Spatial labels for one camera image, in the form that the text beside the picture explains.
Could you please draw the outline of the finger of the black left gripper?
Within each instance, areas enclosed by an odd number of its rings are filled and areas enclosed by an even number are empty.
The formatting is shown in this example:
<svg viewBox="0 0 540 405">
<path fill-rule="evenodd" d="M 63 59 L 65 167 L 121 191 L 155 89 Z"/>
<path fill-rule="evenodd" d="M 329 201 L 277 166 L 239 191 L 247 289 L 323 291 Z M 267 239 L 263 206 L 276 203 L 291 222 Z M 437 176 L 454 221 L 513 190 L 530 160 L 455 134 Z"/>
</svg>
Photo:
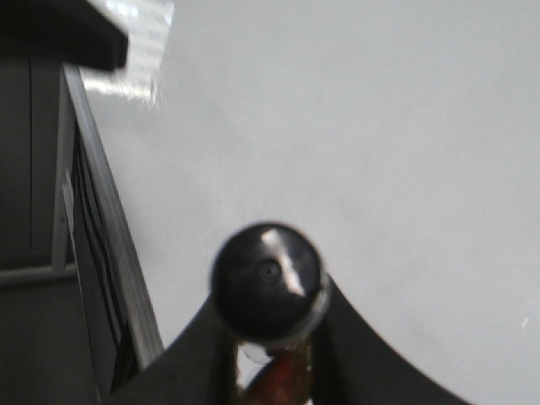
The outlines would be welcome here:
<svg viewBox="0 0 540 405">
<path fill-rule="evenodd" d="M 112 72 L 127 63 L 127 34 L 87 1 L 2 1 L 1 54 Z"/>
</svg>

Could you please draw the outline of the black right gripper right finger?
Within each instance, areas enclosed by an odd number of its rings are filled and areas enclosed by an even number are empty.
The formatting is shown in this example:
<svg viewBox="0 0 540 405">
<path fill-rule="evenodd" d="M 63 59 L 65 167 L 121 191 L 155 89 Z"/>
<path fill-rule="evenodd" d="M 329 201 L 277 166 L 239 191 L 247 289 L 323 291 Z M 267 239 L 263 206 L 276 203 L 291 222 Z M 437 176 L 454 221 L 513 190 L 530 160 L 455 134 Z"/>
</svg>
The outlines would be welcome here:
<svg viewBox="0 0 540 405">
<path fill-rule="evenodd" d="M 311 335 L 314 404 L 464 404 L 387 344 L 330 282 Z"/>
</svg>

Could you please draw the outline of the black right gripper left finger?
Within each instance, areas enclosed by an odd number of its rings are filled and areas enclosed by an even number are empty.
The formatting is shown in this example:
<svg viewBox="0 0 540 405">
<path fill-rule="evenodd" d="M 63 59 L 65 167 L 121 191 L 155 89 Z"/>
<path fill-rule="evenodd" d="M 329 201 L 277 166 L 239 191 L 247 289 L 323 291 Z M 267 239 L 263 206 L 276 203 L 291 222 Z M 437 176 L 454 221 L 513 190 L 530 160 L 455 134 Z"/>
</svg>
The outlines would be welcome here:
<svg viewBox="0 0 540 405">
<path fill-rule="evenodd" d="M 237 394 L 235 340 L 210 299 L 181 335 L 110 404 L 231 404 Z"/>
</svg>

